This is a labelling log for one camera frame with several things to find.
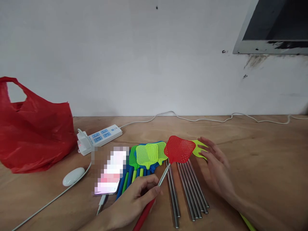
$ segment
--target smartphone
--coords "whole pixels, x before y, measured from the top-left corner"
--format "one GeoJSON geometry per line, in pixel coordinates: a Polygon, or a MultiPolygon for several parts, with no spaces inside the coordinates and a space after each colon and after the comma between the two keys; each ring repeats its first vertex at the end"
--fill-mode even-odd
{"type": "Polygon", "coordinates": [[[129,147],[120,148],[110,153],[110,160],[101,170],[100,178],[97,179],[97,186],[94,188],[94,195],[112,195],[118,191],[120,179],[123,172],[126,172],[126,163],[129,158],[129,147]]]}

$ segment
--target window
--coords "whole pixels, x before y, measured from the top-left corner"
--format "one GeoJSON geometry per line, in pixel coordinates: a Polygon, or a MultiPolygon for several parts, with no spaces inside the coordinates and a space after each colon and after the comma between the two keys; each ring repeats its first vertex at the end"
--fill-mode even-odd
{"type": "Polygon", "coordinates": [[[308,54],[307,0],[252,0],[234,54],[308,54]]]}

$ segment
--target white computer mouse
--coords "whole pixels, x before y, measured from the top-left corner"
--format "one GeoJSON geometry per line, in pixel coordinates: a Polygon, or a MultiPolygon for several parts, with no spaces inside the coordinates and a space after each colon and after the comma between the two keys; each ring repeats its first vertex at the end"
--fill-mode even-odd
{"type": "Polygon", "coordinates": [[[74,169],[64,177],[62,184],[64,186],[71,186],[84,174],[84,172],[84,168],[82,167],[74,169]]]}

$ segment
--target wooden table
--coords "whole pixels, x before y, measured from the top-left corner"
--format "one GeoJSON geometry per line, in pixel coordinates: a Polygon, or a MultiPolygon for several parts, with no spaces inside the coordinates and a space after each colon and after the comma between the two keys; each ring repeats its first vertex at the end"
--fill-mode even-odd
{"type": "MultiPolygon", "coordinates": [[[[189,116],[189,119],[224,120],[227,116],[189,116]]],[[[282,115],[255,116],[258,120],[286,121],[282,115]]],[[[112,124],[122,126],[150,117],[75,117],[75,129],[92,134],[112,124]]],[[[216,142],[229,158],[231,169],[247,196],[268,209],[296,230],[307,227],[308,217],[308,121],[292,119],[290,124],[255,123],[245,116],[236,116],[226,123],[189,122],[162,116],[152,122],[132,124],[123,128],[123,135],[103,146],[97,160],[109,154],[113,146],[130,146],[163,140],[171,135],[194,140],[205,136],[216,142]]],[[[12,174],[0,165],[0,230],[11,230],[66,187],[63,177],[77,167],[88,167],[91,155],[82,156],[77,148],[45,172],[12,174]]],[[[201,187],[209,202],[209,214],[195,222],[190,220],[185,194],[177,166],[173,165],[174,181],[179,198],[181,218],[179,230],[247,230],[237,211],[219,198],[206,185],[209,172],[206,162],[191,157],[201,187]]],[[[160,177],[165,165],[159,166],[160,177]]],[[[66,194],[40,212],[19,230],[77,230],[97,211],[100,197],[92,196],[94,175],[87,174],[66,194]]],[[[142,230],[172,230],[173,214],[167,180],[142,230]]],[[[104,208],[115,200],[110,196],[104,208]]],[[[123,230],[132,230],[134,221],[123,230]]]]}

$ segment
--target right hand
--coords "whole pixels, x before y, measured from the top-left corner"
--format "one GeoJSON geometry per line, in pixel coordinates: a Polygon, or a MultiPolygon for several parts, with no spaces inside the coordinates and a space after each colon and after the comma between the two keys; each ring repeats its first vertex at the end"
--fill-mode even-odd
{"type": "Polygon", "coordinates": [[[200,137],[198,140],[207,146],[198,145],[199,148],[206,151],[201,150],[199,154],[207,158],[210,171],[210,178],[206,178],[205,181],[213,191],[228,201],[236,196],[234,182],[229,172],[229,161],[214,142],[204,137],[200,137]]]}

